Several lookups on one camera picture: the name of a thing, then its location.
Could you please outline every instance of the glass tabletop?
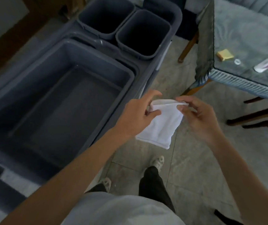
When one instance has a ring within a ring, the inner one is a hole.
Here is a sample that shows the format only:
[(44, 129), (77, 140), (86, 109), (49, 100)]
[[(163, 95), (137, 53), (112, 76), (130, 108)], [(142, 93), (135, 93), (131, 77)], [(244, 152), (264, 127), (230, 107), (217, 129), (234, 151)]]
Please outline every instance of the glass tabletop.
[[(268, 87), (268, 70), (253, 69), (268, 58), (268, 17), (226, 0), (214, 0), (213, 31), (214, 68)], [(224, 49), (234, 58), (221, 61), (216, 53)]]

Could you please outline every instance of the gray plastic bin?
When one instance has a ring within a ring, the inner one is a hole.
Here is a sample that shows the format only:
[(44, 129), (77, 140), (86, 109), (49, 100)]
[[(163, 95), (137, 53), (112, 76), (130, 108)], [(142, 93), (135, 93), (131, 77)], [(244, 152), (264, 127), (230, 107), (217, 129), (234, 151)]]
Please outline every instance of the gray plastic bin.
[(138, 10), (116, 34), (118, 46), (142, 60), (156, 56), (171, 25), (148, 10)]
[(128, 0), (92, 0), (77, 21), (87, 31), (111, 40), (134, 11), (134, 4)]
[[(0, 131), (6, 127), (8, 136), (63, 167), (90, 146), (133, 79), (116, 60), (65, 39), (0, 90)], [(17, 118), (19, 109), (28, 112)]]

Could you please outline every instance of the gray storage bin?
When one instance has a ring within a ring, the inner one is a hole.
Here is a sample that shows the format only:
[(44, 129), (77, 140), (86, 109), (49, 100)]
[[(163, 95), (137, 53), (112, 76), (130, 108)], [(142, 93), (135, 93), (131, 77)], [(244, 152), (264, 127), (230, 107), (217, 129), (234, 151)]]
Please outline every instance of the gray storage bin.
[(92, 0), (77, 21), (87, 31), (111, 40), (134, 11), (134, 4), (128, 0)]
[(171, 30), (166, 20), (148, 10), (138, 10), (118, 30), (118, 46), (142, 60), (156, 56)]
[(90, 146), (133, 79), (116, 60), (65, 39), (0, 90), (0, 132), (63, 167)]

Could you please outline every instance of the shoe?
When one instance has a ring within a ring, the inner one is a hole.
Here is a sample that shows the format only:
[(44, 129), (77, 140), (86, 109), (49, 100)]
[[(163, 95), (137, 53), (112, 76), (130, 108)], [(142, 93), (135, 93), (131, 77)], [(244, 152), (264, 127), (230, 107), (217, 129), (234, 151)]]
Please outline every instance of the shoe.
[(110, 180), (110, 178), (102, 178), (98, 182), (98, 184), (101, 184), (101, 183), (105, 186), (107, 193), (109, 193), (109, 190), (111, 188), (111, 180)]
[(164, 164), (164, 156), (161, 155), (159, 157), (153, 158), (151, 160), (151, 164), (150, 165), (156, 167), (158, 169), (158, 172), (160, 172), (163, 164)]

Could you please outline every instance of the forearm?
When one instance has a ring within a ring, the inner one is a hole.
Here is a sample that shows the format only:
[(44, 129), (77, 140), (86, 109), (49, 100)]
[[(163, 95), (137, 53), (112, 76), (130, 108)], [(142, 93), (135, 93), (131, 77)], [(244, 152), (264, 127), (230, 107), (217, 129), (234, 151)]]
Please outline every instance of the forearm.
[(268, 224), (268, 190), (225, 136), (216, 136), (209, 147), (220, 164), (245, 224)]
[(13, 225), (16, 222), (33, 225), (61, 224), (98, 171), (126, 141), (126, 136), (110, 129), (100, 140), (20, 204), (1, 225)]

